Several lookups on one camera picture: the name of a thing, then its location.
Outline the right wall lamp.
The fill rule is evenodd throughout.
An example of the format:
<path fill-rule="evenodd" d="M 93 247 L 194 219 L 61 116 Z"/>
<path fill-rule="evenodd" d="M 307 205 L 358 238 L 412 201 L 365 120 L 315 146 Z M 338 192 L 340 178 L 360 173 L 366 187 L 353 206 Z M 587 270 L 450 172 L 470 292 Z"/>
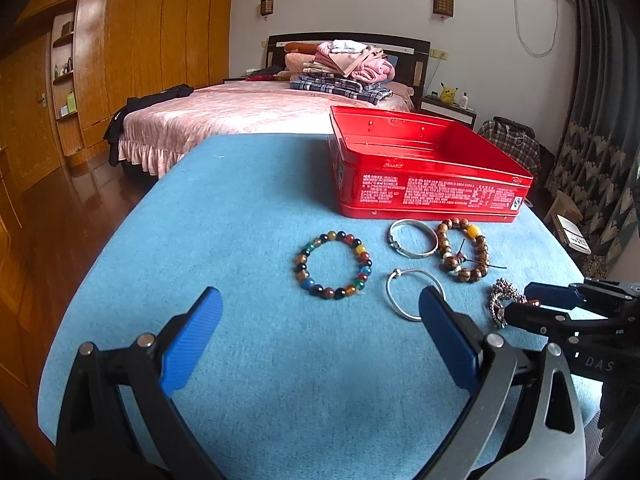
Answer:
<path fill-rule="evenodd" d="M 432 12 L 442 18 L 454 17 L 454 0 L 432 0 Z"/>

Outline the white small bottle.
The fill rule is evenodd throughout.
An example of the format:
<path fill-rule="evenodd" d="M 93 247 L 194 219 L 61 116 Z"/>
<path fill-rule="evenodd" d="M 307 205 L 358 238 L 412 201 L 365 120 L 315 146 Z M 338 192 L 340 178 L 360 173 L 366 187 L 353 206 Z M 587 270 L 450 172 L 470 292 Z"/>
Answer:
<path fill-rule="evenodd" d="M 468 94 L 466 92 L 464 92 L 462 94 L 462 97 L 460 98 L 459 106 L 462 108 L 462 110 L 466 110 L 468 108 L 468 106 L 469 106 L 469 97 L 468 97 Z"/>

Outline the wall lamp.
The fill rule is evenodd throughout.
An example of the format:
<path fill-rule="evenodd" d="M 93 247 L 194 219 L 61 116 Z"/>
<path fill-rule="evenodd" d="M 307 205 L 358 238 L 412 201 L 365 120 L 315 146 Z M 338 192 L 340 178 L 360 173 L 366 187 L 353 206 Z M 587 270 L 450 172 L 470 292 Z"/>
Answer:
<path fill-rule="evenodd" d="M 454 17 L 454 0 L 432 0 L 432 12 L 442 18 Z"/>
<path fill-rule="evenodd" d="M 274 0 L 260 0 L 259 14 L 262 18 L 268 18 L 274 12 Z"/>

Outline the red metal tin box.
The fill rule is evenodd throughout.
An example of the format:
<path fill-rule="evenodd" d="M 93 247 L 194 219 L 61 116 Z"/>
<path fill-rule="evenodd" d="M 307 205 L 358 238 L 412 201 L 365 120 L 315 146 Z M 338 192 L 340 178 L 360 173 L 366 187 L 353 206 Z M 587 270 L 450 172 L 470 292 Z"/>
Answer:
<path fill-rule="evenodd" d="M 511 222 L 533 175 L 453 120 L 334 106 L 329 138 L 337 206 L 355 219 Z"/>

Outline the pink covered bed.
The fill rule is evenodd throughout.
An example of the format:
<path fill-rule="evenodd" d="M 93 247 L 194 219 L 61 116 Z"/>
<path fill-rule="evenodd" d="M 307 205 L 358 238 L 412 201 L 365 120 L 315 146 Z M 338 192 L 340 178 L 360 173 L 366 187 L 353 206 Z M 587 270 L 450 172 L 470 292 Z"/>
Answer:
<path fill-rule="evenodd" d="M 155 177 L 209 136 L 240 133 L 329 134 L 334 106 L 373 105 L 290 88 L 286 81 L 235 81 L 194 89 L 129 114 L 118 142 L 119 162 L 138 165 Z"/>

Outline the silver bangle clasp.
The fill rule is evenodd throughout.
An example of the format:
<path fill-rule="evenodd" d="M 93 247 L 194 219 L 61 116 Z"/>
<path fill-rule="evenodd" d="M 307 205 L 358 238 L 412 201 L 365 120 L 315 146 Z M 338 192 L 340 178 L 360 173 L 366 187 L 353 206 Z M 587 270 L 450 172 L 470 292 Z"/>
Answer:
<path fill-rule="evenodd" d="M 387 299 L 390 300 L 390 305 L 392 306 L 393 311 L 404 320 L 417 323 L 417 322 L 421 322 L 422 318 L 420 318 L 419 315 L 409 314 L 403 307 L 401 307 L 400 304 L 398 304 L 392 292 L 393 281 L 399 280 L 403 276 L 411 275 L 411 274 L 422 275 L 424 278 L 427 278 L 432 283 L 432 285 L 436 288 L 439 295 L 442 296 L 442 299 L 446 299 L 447 296 L 446 296 L 446 292 L 444 291 L 444 288 L 442 287 L 442 283 L 437 278 L 435 278 L 434 275 L 431 274 L 430 272 L 427 272 L 422 269 L 417 269 L 417 268 L 395 269 L 392 272 L 390 272 L 390 274 L 388 274 L 388 277 L 386 278 L 385 292 L 386 292 Z"/>

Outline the yellow Pikachu toy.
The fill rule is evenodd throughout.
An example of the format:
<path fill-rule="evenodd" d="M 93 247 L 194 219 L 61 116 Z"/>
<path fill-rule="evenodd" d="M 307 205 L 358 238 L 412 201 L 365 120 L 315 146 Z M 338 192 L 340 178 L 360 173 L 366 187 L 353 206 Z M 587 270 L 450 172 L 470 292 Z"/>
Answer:
<path fill-rule="evenodd" d="M 448 87 L 443 82 L 440 83 L 439 101 L 442 104 L 451 106 L 456 102 L 457 87 Z"/>

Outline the small wooden stool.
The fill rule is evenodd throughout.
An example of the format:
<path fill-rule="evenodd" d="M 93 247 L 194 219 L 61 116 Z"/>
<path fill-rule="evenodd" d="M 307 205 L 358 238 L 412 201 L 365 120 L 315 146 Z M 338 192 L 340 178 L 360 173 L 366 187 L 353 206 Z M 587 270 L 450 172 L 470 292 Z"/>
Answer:
<path fill-rule="evenodd" d="M 557 214 L 575 224 L 582 222 L 582 213 L 574 203 L 574 200 L 562 191 L 556 192 L 555 199 L 544 216 L 544 223 L 551 223 Z"/>

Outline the white box on stool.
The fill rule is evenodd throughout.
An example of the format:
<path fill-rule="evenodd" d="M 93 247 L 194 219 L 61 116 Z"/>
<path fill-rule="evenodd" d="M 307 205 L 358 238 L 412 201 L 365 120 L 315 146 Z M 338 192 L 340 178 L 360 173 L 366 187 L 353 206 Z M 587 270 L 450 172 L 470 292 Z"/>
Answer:
<path fill-rule="evenodd" d="M 554 214 L 552 222 L 555 232 L 559 235 L 560 242 L 564 246 L 583 255 L 591 254 L 591 248 L 587 240 L 575 223 L 563 217 L 562 214 Z"/>

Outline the wooden wardrobe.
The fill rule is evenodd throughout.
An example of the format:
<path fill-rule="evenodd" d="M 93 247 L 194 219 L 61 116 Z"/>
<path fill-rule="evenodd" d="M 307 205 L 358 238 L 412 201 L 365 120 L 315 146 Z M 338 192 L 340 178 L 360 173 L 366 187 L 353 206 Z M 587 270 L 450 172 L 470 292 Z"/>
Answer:
<path fill-rule="evenodd" d="M 102 143 L 133 96 L 229 75 L 231 0 L 30 0 L 1 57 L 1 146 L 19 190 Z"/>

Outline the blue table mat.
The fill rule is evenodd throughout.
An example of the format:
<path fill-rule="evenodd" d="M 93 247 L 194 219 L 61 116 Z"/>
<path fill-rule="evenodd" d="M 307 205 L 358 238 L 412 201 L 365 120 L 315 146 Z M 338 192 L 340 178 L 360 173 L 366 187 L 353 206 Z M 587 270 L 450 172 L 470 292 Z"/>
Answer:
<path fill-rule="evenodd" d="M 212 286 L 224 312 L 174 400 L 228 478 L 412 478 L 468 396 L 425 327 L 393 312 L 386 278 L 430 272 L 483 330 L 490 281 L 460 284 L 435 258 L 401 257 L 386 222 L 346 218 L 335 199 L 323 136 L 212 136 L 194 148 L 130 212 L 68 306 L 40 380 L 42 432 L 56 435 L 83 342 L 126 347 Z M 360 238 L 373 268 L 355 296 L 321 300 L 297 283 L 294 259 L 333 230 Z M 392 292 L 414 311 L 428 284 L 405 275 Z"/>

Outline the pile of folded clothes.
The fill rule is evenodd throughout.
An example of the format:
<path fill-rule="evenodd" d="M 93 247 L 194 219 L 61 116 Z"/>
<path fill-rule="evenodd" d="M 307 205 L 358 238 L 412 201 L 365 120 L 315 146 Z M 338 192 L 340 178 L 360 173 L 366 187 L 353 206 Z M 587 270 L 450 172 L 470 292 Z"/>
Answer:
<path fill-rule="evenodd" d="M 395 65 L 383 49 L 350 39 L 320 44 L 289 42 L 284 46 L 285 70 L 278 77 L 290 88 L 334 94 L 378 105 L 394 90 Z"/>

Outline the wall power socket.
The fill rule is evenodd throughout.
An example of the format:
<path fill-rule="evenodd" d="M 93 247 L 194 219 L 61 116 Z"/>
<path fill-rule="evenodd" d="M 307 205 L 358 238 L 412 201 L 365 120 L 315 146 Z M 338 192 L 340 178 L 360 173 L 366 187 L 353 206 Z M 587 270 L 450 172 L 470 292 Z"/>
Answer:
<path fill-rule="evenodd" d="M 448 60 L 448 52 L 444 50 L 433 49 L 430 53 L 431 58 L 436 58 L 436 60 L 447 61 Z"/>

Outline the black garment on bed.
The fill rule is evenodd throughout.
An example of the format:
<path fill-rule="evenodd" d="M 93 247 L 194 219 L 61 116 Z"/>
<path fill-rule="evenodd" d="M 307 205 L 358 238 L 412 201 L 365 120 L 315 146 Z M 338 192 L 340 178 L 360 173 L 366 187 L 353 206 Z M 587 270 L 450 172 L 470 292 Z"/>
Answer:
<path fill-rule="evenodd" d="M 110 147 L 110 151 L 108 152 L 108 163 L 112 167 L 116 167 L 119 164 L 118 142 L 120 136 L 125 131 L 124 121 L 129 114 L 173 99 L 186 98 L 193 92 L 194 88 L 188 84 L 177 84 L 176 86 L 170 87 L 161 92 L 148 94 L 141 98 L 128 98 L 126 104 L 111 118 L 103 136 L 103 140 L 106 141 Z"/>

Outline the dark wooden headboard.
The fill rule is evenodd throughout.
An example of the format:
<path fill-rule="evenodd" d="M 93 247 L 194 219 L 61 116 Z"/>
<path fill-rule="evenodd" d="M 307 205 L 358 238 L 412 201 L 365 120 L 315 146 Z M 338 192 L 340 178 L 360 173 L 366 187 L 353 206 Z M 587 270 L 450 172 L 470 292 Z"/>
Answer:
<path fill-rule="evenodd" d="M 265 67 L 284 66 L 284 46 L 290 42 L 320 44 L 322 41 L 350 39 L 381 48 L 387 55 L 396 56 L 395 81 L 413 88 L 413 107 L 421 107 L 425 90 L 425 79 L 431 43 L 426 40 L 390 35 L 370 34 L 370 32 L 291 32 L 272 35 L 265 46 Z"/>

